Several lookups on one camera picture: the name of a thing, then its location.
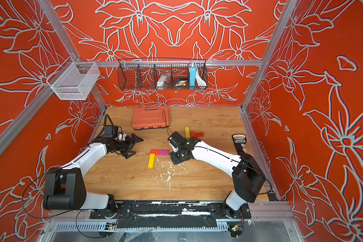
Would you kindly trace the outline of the small red block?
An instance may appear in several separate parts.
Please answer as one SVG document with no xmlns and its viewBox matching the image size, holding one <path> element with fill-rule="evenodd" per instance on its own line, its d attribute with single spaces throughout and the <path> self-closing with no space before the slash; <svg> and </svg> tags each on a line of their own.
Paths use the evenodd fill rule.
<svg viewBox="0 0 363 242">
<path fill-rule="evenodd" d="M 160 150 L 151 150 L 151 154 L 160 155 Z"/>
</svg>

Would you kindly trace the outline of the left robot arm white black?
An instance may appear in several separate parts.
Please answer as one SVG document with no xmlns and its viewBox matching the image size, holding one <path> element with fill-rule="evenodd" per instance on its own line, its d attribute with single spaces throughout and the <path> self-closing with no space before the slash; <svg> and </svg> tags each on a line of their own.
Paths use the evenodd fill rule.
<svg viewBox="0 0 363 242">
<path fill-rule="evenodd" d="M 135 144 L 144 140 L 131 136 L 102 136 L 93 139 L 72 161 L 47 172 L 43 208 L 45 210 L 94 210 L 106 218 L 115 217 L 118 207 L 112 194 L 96 194 L 86 190 L 84 176 L 104 156 L 115 153 L 128 159 L 136 152 Z"/>
</svg>

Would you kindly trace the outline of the small magenta block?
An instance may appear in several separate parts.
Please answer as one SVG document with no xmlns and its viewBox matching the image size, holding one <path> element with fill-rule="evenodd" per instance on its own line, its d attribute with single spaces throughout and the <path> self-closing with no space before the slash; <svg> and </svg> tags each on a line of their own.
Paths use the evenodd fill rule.
<svg viewBox="0 0 363 242">
<path fill-rule="evenodd" d="M 169 155 L 169 150 L 160 150 L 160 155 Z"/>
</svg>

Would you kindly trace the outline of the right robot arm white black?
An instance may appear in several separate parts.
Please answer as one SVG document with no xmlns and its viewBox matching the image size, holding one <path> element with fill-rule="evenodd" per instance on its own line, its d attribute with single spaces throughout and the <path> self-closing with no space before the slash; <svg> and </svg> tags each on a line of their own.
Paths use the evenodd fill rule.
<svg viewBox="0 0 363 242">
<path fill-rule="evenodd" d="M 187 139 L 177 132 L 167 140 L 173 149 L 170 153 L 173 164 L 196 159 L 220 169 L 232 178 L 234 189 L 216 211 L 218 215 L 235 218 L 241 213 L 243 205 L 256 201 L 267 178 L 252 155 L 230 154 L 198 138 Z"/>
</svg>

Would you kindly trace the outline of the long yellow block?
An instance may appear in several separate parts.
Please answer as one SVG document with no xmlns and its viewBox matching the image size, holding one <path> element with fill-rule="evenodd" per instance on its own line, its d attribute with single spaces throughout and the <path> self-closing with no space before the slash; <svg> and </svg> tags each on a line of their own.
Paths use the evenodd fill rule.
<svg viewBox="0 0 363 242">
<path fill-rule="evenodd" d="M 155 154 L 150 154 L 149 160 L 148 160 L 148 168 L 153 169 L 154 167 L 154 160 L 155 160 Z"/>
</svg>

